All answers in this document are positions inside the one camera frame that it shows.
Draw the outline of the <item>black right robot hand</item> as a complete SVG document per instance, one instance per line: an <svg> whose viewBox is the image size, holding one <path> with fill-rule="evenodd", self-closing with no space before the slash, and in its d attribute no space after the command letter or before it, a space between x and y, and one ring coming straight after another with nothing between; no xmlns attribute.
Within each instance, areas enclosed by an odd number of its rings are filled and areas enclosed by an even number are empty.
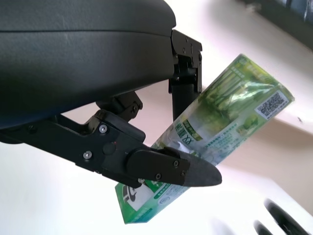
<svg viewBox="0 0 313 235"><path fill-rule="evenodd" d="M313 233L313 216L300 205L294 203L287 207L271 198L266 198L263 206L269 224L260 220L253 223L258 235L311 235Z"/></svg>

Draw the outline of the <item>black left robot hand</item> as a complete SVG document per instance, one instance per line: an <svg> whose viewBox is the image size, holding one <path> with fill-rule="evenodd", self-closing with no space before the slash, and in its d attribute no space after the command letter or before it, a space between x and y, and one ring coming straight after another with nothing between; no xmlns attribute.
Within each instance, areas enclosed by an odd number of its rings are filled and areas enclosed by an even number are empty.
<svg viewBox="0 0 313 235"><path fill-rule="evenodd" d="M163 0L3 0L0 141L27 144L116 182L219 185L206 160L144 144L137 90L169 82L177 118L201 94L200 42Z"/></svg>

